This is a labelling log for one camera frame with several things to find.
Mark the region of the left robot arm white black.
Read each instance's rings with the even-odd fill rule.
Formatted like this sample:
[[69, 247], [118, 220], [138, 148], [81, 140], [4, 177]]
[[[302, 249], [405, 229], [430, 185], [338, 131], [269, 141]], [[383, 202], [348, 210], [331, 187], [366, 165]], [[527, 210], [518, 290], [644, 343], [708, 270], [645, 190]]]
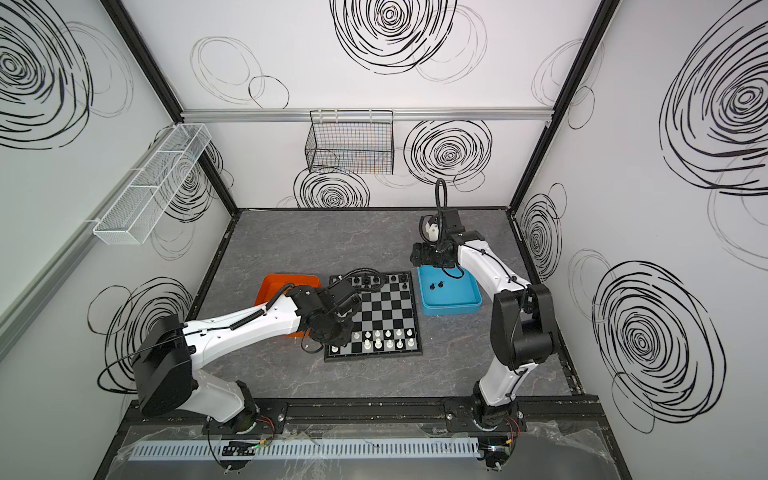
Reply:
[[207, 416], [234, 433], [251, 430], [261, 414], [248, 386], [205, 371], [209, 363], [258, 342], [305, 332], [322, 346], [352, 337], [360, 293], [347, 280], [328, 287], [283, 286], [268, 301], [207, 320], [158, 320], [131, 356], [140, 412], [176, 410]]

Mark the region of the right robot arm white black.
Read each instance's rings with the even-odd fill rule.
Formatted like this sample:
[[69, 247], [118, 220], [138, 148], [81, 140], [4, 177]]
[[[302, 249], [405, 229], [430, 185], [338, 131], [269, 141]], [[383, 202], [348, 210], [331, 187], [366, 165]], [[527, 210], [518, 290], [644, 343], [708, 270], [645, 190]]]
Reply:
[[417, 242], [410, 260], [415, 267], [459, 267], [488, 295], [493, 360], [474, 396], [483, 415], [509, 408], [527, 377], [556, 350], [557, 323], [548, 288], [518, 276], [484, 240], [446, 246]]

